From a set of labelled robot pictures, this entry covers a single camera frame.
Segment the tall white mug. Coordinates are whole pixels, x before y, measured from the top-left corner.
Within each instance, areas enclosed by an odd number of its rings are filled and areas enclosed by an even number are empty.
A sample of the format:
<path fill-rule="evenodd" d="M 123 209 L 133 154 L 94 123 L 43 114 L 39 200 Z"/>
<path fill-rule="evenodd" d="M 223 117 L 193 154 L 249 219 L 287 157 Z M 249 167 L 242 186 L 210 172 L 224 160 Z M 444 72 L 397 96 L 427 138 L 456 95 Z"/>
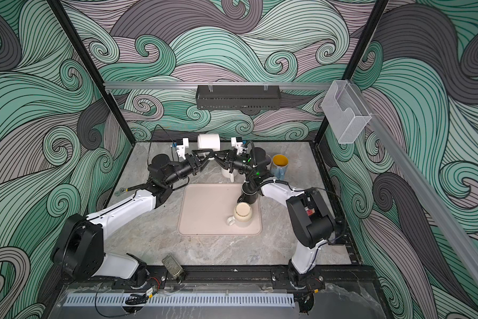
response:
<path fill-rule="evenodd" d="M 220 136 L 218 134 L 199 134 L 197 146 L 200 150 L 210 149 L 219 151 L 221 146 Z"/>

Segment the blue mug yellow inside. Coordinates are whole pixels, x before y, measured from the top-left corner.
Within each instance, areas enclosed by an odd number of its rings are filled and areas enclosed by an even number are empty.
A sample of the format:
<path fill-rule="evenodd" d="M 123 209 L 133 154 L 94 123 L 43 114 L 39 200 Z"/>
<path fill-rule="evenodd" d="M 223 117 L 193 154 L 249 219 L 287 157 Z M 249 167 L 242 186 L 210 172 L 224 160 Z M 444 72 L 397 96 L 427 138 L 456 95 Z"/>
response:
<path fill-rule="evenodd" d="M 277 154 L 272 158 L 270 173 L 279 180 L 284 180 L 288 169 L 289 160 L 281 154 Z"/>

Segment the cream speckled mug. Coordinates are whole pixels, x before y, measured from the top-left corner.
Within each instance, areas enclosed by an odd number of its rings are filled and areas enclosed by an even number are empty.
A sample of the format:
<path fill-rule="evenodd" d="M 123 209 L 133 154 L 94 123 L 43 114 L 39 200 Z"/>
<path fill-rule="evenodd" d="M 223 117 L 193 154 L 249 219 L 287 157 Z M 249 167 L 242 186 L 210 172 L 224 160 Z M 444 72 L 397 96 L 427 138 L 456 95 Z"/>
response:
<path fill-rule="evenodd" d="M 249 203 L 238 203 L 233 214 L 227 219 L 228 226 L 248 227 L 253 220 L 253 209 Z"/>

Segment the white ribbed-bottom mug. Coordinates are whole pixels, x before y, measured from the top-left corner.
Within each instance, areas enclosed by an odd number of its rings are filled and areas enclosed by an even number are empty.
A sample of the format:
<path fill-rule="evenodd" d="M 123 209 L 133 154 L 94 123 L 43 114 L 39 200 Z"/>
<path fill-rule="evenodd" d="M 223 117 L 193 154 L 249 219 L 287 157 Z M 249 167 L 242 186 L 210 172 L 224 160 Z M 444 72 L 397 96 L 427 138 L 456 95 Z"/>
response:
<path fill-rule="evenodd" d="M 224 178 L 228 179 L 231 183 L 235 182 L 236 172 L 230 172 L 228 169 L 221 169 L 221 174 Z"/>

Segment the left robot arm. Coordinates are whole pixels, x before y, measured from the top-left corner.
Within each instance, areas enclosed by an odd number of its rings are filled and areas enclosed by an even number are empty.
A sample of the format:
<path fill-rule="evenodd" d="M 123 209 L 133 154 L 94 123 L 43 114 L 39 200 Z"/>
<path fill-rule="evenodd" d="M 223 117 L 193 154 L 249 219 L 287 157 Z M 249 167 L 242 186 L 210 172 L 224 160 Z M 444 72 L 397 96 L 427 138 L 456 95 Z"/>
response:
<path fill-rule="evenodd" d="M 147 167 L 147 181 L 129 187 L 131 196 L 96 213 L 66 219 L 50 254 L 52 262 L 75 281 L 101 276 L 141 286 L 150 278 L 145 262 L 130 254 L 105 252 L 105 240 L 164 204 L 175 191 L 176 182 L 199 173 L 214 155 L 210 149 L 194 150 L 182 162 L 172 161 L 167 154 L 156 155 Z"/>

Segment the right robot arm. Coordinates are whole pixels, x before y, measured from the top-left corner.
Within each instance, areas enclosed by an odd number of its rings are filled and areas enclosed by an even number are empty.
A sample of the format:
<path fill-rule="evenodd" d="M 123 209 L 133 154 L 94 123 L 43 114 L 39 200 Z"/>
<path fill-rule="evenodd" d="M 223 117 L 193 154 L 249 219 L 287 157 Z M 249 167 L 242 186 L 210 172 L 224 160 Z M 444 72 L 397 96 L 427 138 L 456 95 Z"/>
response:
<path fill-rule="evenodd" d="M 304 279 L 316 266 L 319 248 L 328 244 L 336 232 L 336 221 L 319 190 L 315 187 L 298 190 L 275 178 L 268 169 L 267 155 L 262 148 L 253 147 L 241 154 L 236 150 L 216 151 L 212 158 L 222 169 L 244 175 L 239 203 L 251 205 L 264 196 L 288 210 L 297 239 L 295 253 L 288 264 L 288 276 L 294 287 L 303 287 Z"/>

